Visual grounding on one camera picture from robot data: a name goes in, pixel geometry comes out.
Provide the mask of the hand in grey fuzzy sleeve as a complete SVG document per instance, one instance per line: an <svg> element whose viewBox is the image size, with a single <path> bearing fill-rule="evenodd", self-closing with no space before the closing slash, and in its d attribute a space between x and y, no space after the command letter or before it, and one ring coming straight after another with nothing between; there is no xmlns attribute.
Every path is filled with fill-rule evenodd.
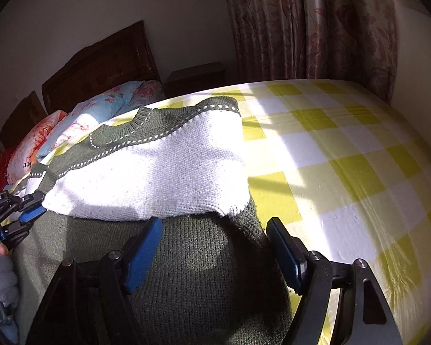
<svg viewBox="0 0 431 345"><path fill-rule="evenodd" d="M0 242L0 302L5 308L16 308L18 301L18 277L7 247Z"/></svg>

